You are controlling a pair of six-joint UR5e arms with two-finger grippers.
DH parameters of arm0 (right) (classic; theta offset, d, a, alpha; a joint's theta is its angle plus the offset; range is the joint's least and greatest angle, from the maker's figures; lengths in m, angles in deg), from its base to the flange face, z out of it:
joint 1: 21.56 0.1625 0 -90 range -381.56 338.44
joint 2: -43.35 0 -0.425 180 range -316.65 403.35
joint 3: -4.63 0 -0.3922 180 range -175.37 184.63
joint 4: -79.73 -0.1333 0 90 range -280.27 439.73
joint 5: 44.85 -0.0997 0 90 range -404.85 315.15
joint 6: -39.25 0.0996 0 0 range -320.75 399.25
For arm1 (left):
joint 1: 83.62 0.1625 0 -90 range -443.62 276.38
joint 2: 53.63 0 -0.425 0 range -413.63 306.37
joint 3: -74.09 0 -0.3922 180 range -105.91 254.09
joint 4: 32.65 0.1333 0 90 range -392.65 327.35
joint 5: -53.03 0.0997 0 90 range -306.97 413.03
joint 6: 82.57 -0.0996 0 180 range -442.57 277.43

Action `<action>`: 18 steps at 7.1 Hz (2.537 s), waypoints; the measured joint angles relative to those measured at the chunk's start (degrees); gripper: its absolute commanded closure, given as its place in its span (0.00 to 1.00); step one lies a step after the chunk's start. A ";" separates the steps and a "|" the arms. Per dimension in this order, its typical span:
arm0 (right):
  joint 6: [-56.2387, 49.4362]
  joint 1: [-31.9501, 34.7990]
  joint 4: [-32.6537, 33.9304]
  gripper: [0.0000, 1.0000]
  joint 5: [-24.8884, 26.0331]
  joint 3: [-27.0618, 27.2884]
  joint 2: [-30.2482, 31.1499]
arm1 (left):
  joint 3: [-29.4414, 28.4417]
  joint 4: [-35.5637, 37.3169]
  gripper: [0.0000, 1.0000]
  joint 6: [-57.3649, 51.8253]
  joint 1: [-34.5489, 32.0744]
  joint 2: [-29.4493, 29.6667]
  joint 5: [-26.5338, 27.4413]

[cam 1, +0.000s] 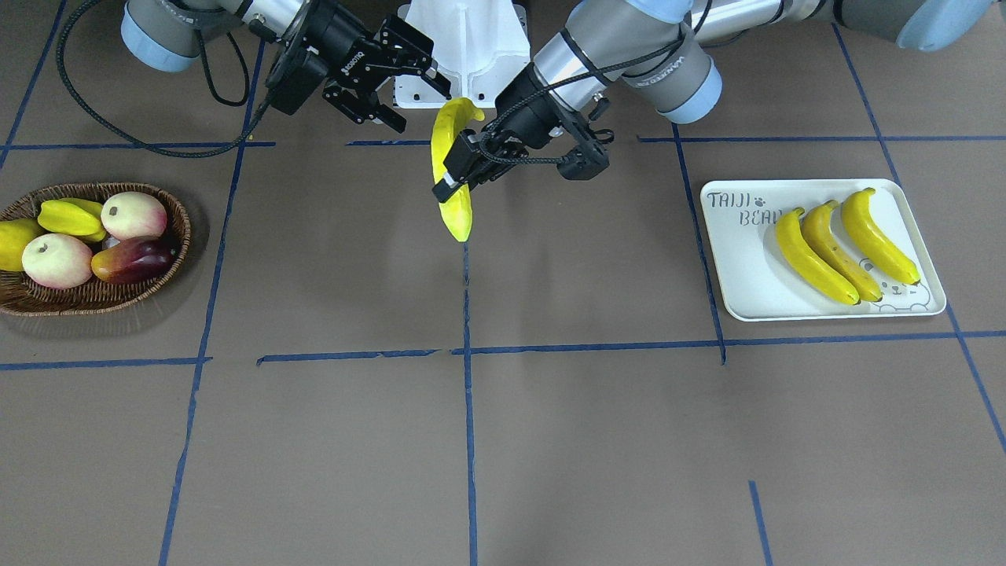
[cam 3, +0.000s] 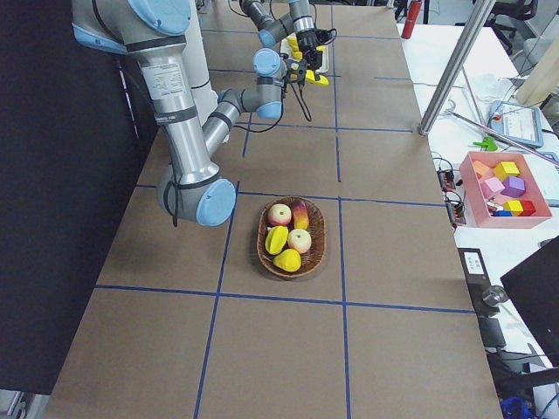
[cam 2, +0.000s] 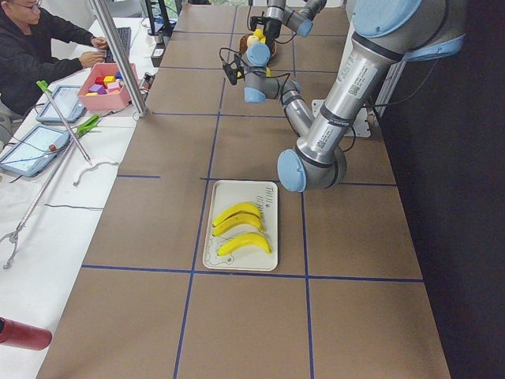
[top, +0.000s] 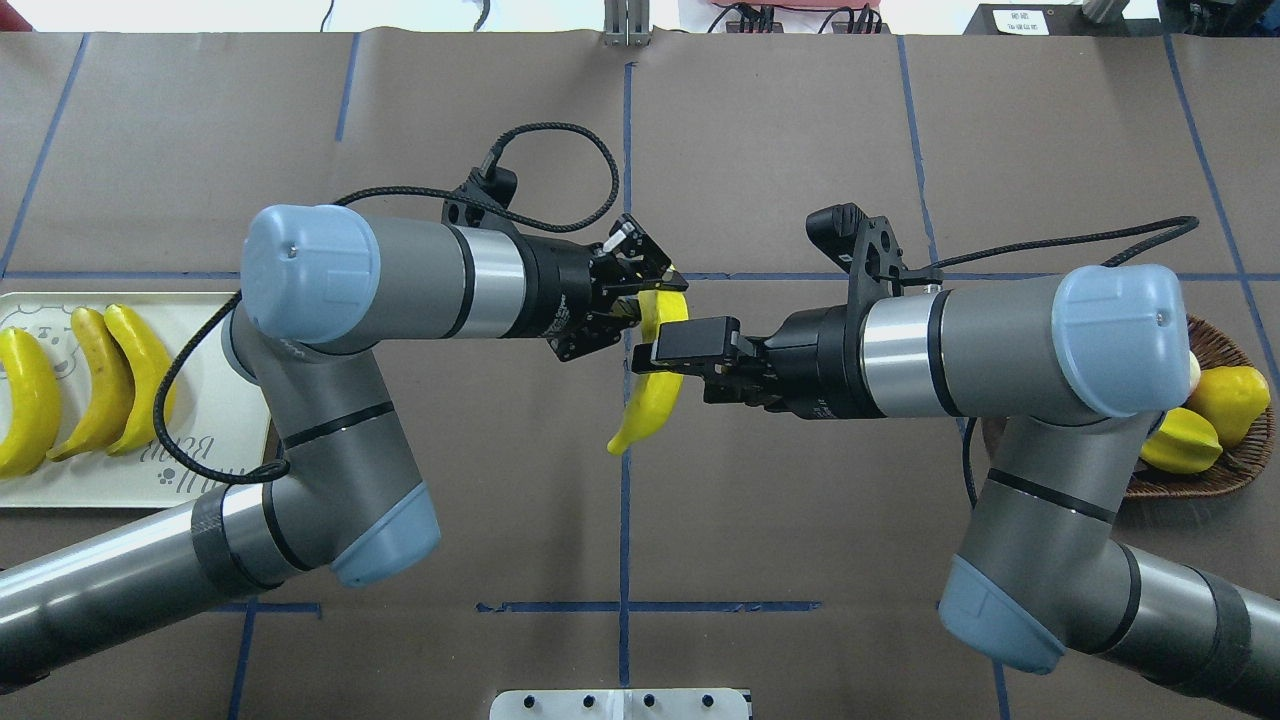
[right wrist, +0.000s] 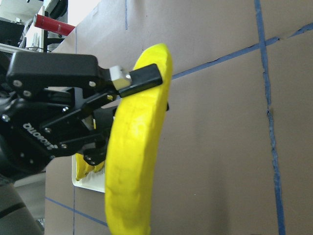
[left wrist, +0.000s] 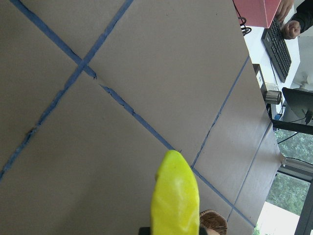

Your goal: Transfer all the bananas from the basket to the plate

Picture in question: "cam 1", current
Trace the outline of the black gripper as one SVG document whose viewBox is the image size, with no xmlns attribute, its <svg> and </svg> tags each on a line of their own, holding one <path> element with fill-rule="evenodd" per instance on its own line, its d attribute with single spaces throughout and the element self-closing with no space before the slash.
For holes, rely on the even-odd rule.
<svg viewBox="0 0 1006 566">
<path fill-rule="evenodd" d="M 279 39 L 272 102 L 304 103 L 324 80 L 334 80 L 336 85 L 324 88 L 328 104 L 356 124 L 373 121 L 402 133 L 406 118 L 373 92 L 389 76 L 418 80 L 438 97 L 452 99 L 450 80 L 432 57 L 430 37 L 399 16 L 387 16 L 377 42 L 375 33 L 340 2 L 305 2 Z"/>
<path fill-rule="evenodd" d="M 539 93 L 548 85 L 531 62 L 496 97 L 492 134 L 459 133 L 445 164 L 459 166 L 463 184 L 474 189 L 499 179 L 523 157 L 523 147 L 542 149 L 553 139 L 554 129 L 574 124 L 575 113 L 553 92 Z"/>
</svg>

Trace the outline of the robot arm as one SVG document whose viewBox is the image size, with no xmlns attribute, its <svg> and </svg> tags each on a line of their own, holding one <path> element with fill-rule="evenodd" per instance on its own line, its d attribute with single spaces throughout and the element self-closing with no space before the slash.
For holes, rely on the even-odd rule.
<svg viewBox="0 0 1006 566">
<path fill-rule="evenodd" d="M 377 96 L 392 76 L 417 76 L 450 95 L 423 32 L 393 14 L 371 31 L 338 1 L 129 1 L 121 36 L 148 67 L 180 72 L 198 60 L 202 43 L 240 26 L 280 47 L 266 87 L 270 106 L 287 115 L 322 90 L 353 122 L 402 132 L 406 119 Z"/>
<path fill-rule="evenodd" d="M 702 119 L 718 103 L 722 79 L 707 52 L 715 40 L 780 23 L 822 20 L 933 53 L 965 35 L 989 1 L 582 1 L 565 25 L 497 97 L 496 118 L 482 131 L 453 137 L 446 171 L 432 193 L 445 204 L 511 168 L 535 164 L 567 132 L 574 147 L 544 157 L 569 180 L 608 165 L 607 134 L 590 122 L 606 108 L 604 91 L 623 82 L 673 124 Z"/>
</svg>

